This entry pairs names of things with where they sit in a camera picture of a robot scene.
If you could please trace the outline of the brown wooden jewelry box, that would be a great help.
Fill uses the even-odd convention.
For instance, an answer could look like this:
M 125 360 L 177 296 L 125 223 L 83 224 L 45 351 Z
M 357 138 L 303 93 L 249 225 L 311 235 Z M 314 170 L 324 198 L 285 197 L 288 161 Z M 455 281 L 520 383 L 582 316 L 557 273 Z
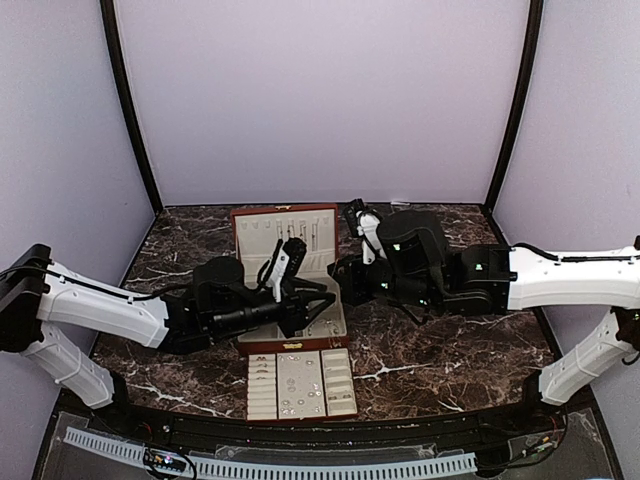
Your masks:
M 344 328 L 340 337 L 313 337 L 304 331 L 286 337 L 277 324 L 261 326 L 238 337 L 238 351 L 244 355 L 300 352 L 345 348 L 349 343 L 339 285 L 327 273 L 327 266 L 339 257 L 338 206 L 308 204 L 276 207 L 256 207 L 231 211 L 236 256 L 245 270 L 245 283 L 257 285 L 258 272 L 273 254 L 278 239 L 301 238 L 307 246 L 306 255 L 295 277 L 324 283 L 328 292 L 336 295 L 335 303 L 315 321 L 332 320 Z M 282 285 L 282 298 L 295 292 L 287 276 Z

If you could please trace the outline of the beige jewelry tray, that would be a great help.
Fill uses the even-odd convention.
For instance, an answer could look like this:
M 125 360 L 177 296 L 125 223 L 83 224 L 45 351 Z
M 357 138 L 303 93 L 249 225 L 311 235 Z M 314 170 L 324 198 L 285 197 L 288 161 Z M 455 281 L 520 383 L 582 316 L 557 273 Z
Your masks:
M 347 349 L 248 357 L 247 421 L 329 420 L 357 413 Z

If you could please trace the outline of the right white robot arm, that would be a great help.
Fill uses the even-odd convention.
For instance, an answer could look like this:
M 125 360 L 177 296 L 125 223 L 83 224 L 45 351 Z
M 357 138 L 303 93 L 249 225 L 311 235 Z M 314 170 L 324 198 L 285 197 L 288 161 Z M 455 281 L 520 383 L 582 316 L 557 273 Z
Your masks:
M 344 303 L 373 300 L 409 313 L 503 314 L 562 305 L 600 305 L 598 326 L 559 360 L 531 374 L 510 413 L 521 434 L 534 432 L 584 386 L 639 352 L 639 247 L 548 252 L 527 243 L 451 249 L 437 217 L 403 210 L 381 217 L 361 201 L 345 209 L 362 251 L 327 268 Z

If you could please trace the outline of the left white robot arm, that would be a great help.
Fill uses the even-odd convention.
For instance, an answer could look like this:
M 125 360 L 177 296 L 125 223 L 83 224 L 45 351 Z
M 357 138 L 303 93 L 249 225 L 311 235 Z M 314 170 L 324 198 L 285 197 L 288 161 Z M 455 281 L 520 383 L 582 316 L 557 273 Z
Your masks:
M 188 355 L 268 324 L 291 338 L 336 301 L 328 286 L 298 277 L 306 253 L 298 239 L 277 242 L 254 287 L 246 284 L 238 259 L 216 256 L 197 266 L 189 282 L 148 294 L 78 275 L 50 252 L 35 244 L 2 271 L 1 349 L 32 360 L 87 407 L 102 410 L 103 421 L 120 436 L 141 427 L 124 379 L 90 360 L 61 325 Z

